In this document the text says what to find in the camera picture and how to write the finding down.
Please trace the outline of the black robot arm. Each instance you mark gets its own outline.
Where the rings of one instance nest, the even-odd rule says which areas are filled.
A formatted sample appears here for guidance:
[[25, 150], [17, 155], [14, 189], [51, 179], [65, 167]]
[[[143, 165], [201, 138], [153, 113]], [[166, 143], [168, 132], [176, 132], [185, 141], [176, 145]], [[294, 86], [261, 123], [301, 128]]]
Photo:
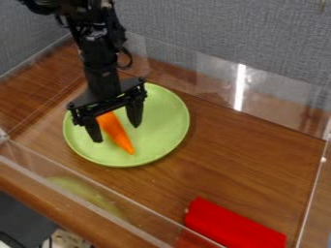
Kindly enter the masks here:
[[101, 142], [97, 117], [123, 108], [130, 124], [142, 122], [146, 97], [145, 79], [119, 79], [118, 70], [130, 64], [117, 62], [119, 53], [127, 54], [125, 28], [119, 24], [113, 0], [18, 0], [37, 15], [51, 15], [69, 30], [82, 63], [86, 88], [66, 104], [71, 123], [82, 126], [94, 142]]

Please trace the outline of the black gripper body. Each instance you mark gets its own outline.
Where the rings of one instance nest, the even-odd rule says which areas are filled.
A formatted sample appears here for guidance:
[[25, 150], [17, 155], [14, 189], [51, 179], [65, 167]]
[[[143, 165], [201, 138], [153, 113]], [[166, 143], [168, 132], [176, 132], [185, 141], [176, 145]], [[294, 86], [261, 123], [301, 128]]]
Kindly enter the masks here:
[[86, 79], [85, 91], [66, 104], [74, 125], [83, 126], [85, 116], [97, 117], [101, 114], [125, 106], [134, 100], [145, 101], [145, 78], [130, 77], [119, 79], [114, 65], [102, 68], [82, 66]]

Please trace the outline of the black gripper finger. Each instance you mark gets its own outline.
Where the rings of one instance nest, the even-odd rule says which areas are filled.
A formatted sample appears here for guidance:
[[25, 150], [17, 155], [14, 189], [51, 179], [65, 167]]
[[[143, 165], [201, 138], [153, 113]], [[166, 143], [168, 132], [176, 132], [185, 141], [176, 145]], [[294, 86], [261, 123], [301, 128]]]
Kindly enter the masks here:
[[102, 139], [99, 125], [97, 123], [95, 118], [90, 117], [90, 116], [85, 116], [82, 118], [82, 124], [83, 124], [85, 130], [87, 132], [87, 135], [89, 135], [91, 141], [101, 143], [103, 141], [103, 139]]
[[141, 125], [143, 115], [143, 101], [134, 100], [125, 106], [126, 117], [134, 128]]

